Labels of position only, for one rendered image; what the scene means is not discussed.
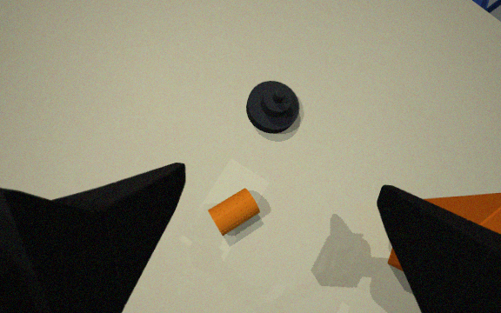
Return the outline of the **orange knob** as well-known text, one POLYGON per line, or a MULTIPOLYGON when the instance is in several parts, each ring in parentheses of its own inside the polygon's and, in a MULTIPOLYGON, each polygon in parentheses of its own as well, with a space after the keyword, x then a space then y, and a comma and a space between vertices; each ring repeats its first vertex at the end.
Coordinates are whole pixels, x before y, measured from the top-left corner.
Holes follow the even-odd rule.
POLYGON ((250 192, 244 188, 208 212, 223 236, 253 218, 260 210, 250 192))

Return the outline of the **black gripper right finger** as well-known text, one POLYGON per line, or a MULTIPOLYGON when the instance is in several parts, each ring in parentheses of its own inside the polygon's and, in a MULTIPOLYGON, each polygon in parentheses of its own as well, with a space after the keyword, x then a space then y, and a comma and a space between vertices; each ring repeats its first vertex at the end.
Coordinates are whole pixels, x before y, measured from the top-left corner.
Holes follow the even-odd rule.
POLYGON ((377 207, 421 313, 501 313, 501 234, 393 185, 377 207))

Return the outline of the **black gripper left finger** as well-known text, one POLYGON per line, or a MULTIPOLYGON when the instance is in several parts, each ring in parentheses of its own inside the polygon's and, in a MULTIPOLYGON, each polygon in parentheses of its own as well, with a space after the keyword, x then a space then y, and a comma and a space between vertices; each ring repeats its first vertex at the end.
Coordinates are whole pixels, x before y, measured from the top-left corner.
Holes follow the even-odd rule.
POLYGON ((185 184, 172 163, 53 200, 0 188, 0 256, 38 313, 122 313, 185 184))

